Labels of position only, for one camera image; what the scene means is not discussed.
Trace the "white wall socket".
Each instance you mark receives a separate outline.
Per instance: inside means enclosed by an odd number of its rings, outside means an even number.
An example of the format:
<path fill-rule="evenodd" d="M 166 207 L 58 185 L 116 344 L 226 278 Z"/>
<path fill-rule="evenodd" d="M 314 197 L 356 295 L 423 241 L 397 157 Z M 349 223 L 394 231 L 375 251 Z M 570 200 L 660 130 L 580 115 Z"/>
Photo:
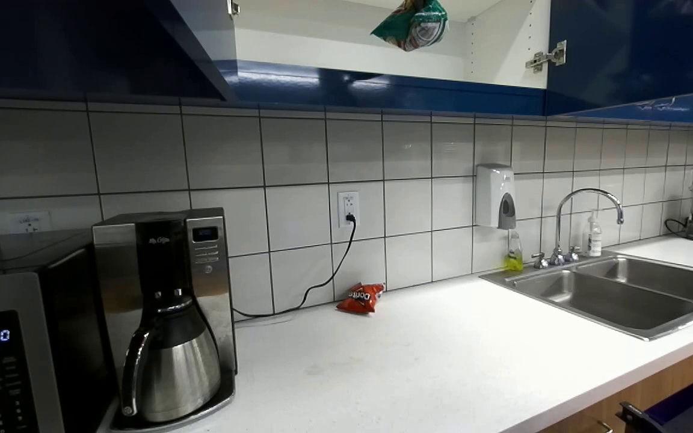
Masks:
<path fill-rule="evenodd" d="M 11 234 L 41 233 L 53 230 L 51 214 L 47 210 L 10 213 L 7 222 Z"/>
<path fill-rule="evenodd" d="M 357 191 L 336 194 L 336 216 L 339 228 L 350 228 L 359 222 L 360 197 Z"/>

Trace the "blue cabinet door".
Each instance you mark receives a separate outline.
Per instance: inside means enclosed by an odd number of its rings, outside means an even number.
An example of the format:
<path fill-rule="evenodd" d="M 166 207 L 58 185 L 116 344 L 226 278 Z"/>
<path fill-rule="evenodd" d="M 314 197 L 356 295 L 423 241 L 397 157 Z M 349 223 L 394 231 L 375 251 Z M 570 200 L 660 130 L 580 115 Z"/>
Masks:
<path fill-rule="evenodd" d="M 234 59 L 227 0 L 0 0 L 0 97 L 231 100 L 201 29 Z"/>
<path fill-rule="evenodd" d="M 693 0 L 551 0 L 548 115 L 693 94 Z"/>

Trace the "white wall soap dispenser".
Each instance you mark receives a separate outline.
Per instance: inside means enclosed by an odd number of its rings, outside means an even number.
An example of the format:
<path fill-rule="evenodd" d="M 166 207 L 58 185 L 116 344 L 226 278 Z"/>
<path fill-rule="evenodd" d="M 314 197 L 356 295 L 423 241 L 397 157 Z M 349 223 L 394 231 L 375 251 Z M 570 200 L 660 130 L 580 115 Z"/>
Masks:
<path fill-rule="evenodd" d="M 514 230 L 517 216 L 512 168 L 503 164 L 479 164 L 475 176 L 474 224 Z"/>

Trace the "steel coffee carafe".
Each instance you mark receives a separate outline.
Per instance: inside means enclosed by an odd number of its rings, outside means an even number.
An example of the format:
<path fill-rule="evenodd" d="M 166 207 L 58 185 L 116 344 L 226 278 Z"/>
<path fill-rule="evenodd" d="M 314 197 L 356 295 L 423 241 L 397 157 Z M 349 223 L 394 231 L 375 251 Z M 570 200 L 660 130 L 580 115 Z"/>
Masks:
<path fill-rule="evenodd" d="M 213 398 L 221 380 L 217 346 L 193 299 L 154 299 L 126 351 L 122 414 L 154 424 L 181 419 Z"/>

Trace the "yellow dish soap bottle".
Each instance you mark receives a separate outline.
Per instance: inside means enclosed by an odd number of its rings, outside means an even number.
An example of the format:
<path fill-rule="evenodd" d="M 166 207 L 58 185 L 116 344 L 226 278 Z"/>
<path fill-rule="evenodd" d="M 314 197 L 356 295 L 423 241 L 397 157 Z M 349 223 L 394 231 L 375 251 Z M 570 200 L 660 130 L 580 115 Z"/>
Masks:
<path fill-rule="evenodd" d="M 508 250 L 504 257 L 504 268 L 507 271 L 523 271 L 522 240 L 516 229 L 508 229 Z"/>

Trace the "white pump bottle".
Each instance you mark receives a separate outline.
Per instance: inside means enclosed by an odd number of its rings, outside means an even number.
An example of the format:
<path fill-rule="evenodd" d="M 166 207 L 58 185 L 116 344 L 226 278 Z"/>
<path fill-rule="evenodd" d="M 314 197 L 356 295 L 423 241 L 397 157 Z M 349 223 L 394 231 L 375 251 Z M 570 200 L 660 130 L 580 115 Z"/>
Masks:
<path fill-rule="evenodd" d="M 599 223 L 599 211 L 594 210 L 587 219 L 585 228 L 585 254 L 587 257 L 602 255 L 603 233 Z"/>

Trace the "green snack packet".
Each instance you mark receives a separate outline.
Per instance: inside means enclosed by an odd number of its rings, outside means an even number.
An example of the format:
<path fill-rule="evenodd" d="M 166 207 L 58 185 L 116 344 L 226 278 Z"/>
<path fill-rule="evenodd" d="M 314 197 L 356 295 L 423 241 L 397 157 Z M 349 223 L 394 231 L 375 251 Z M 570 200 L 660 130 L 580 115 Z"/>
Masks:
<path fill-rule="evenodd" d="M 371 35 L 411 52 L 440 42 L 448 26 L 448 12 L 439 0 L 404 0 Z"/>

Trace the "steel double sink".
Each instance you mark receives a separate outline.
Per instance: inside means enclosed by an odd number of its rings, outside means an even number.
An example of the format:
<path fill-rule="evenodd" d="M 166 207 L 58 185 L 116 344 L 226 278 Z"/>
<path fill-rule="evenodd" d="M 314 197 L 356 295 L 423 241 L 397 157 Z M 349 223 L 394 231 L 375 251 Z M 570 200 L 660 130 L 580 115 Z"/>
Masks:
<path fill-rule="evenodd" d="M 693 325 L 692 266 L 606 253 L 483 279 L 645 342 Z"/>

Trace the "chrome tap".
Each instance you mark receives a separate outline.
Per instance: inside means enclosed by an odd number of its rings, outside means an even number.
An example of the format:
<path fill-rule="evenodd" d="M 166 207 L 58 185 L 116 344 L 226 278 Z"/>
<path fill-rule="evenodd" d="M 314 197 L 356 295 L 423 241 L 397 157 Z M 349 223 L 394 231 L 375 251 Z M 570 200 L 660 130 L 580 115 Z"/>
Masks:
<path fill-rule="evenodd" d="M 568 252 L 564 252 L 564 250 L 561 248 L 561 229 L 562 229 L 562 209 L 566 205 L 566 202 L 570 201 L 575 195 L 578 194 L 596 194 L 596 195 L 601 195 L 602 197 L 608 199 L 613 203 L 614 208 L 616 208 L 617 211 L 617 220 L 616 223 L 618 225 L 623 225 L 625 220 L 624 220 L 624 209 L 621 204 L 621 201 L 616 197 L 616 195 L 611 194 L 607 190 L 600 189 L 600 188 L 581 188 L 581 189 L 576 189 L 567 194 L 561 201 L 558 203 L 558 206 L 556 207 L 556 213 L 555 213 L 555 227 L 556 227 L 556 232 L 555 232 L 555 248 L 552 250 L 550 257 L 546 257 L 546 253 L 544 252 L 539 252 L 536 254 L 531 255 L 531 258 L 534 259 L 533 262 L 533 267 L 535 269 L 547 269 L 550 268 L 550 266 L 565 266 L 570 263 L 577 263 L 580 261 L 579 253 L 576 250 L 575 246 L 570 247 L 570 250 Z"/>

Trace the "blue upper cabinet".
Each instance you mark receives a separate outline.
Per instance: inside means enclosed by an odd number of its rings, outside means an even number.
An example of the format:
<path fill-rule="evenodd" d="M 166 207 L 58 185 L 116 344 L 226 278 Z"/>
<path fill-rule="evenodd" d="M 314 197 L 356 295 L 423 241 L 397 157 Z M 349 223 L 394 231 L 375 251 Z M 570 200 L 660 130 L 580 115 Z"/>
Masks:
<path fill-rule="evenodd" d="M 450 30 L 405 52 L 371 35 L 402 0 L 227 0 L 233 47 L 201 29 L 239 106 L 548 115 L 547 75 L 565 63 L 549 44 L 551 0 L 441 0 Z M 110 99 L 86 97 L 104 102 Z M 129 99 L 175 103 L 207 98 Z M 693 94 L 560 115 L 693 123 Z"/>

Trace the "steel coffee maker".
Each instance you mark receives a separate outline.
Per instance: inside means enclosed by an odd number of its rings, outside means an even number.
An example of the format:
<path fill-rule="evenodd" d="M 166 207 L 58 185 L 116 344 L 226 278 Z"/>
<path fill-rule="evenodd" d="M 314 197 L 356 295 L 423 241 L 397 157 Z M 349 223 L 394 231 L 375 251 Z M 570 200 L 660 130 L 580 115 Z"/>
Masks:
<path fill-rule="evenodd" d="M 119 214 L 93 226 L 94 258 L 118 403 L 108 433 L 162 433 L 220 410 L 235 396 L 238 372 L 224 211 Z M 189 416 L 154 424 L 121 412 L 123 365 L 144 310 L 158 298 L 189 296 L 214 338 L 220 359 L 217 394 Z"/>

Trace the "red chip packet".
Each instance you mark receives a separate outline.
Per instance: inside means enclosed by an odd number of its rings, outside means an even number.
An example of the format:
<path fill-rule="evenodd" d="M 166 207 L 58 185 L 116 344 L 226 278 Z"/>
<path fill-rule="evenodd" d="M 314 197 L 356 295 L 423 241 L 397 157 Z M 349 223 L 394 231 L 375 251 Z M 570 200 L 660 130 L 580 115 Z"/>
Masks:
<path fill-rule="evenodd" d="M 385 288 L 384 283 L 357 283 L 349 288 L 346 298 L 336 305 L 336 310 L 353 315 L 371 315 L 376 312 L 378 299 Z"/>

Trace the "wooden drawer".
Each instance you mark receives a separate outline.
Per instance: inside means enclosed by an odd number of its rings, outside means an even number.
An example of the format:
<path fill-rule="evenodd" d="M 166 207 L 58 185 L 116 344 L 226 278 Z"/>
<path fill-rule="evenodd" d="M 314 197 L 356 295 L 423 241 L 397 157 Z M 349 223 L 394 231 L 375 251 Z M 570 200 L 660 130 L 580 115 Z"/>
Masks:
<path fill-rule="evenodd" d="M 641 410 L 649 409 L 665 398 L 693 384 L 693 355 L 666 367 L 648 378 L 589 405 L 539 433 L 599 433 L 596 420 L 610 425 L 614 433 L 625 433 L 625 424 L 615 413 L 619 403 L 627 401 Z"/>

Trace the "black and steel microwave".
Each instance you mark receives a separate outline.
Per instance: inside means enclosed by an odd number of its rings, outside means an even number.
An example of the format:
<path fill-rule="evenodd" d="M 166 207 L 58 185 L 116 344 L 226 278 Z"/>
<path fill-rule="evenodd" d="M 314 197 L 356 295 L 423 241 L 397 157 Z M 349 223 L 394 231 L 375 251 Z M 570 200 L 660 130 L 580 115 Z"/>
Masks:
<path fill-rule="evenodd" d="M 0 433 L 96 433 L 115 395 L 90 230 L 0 235 Z"/>

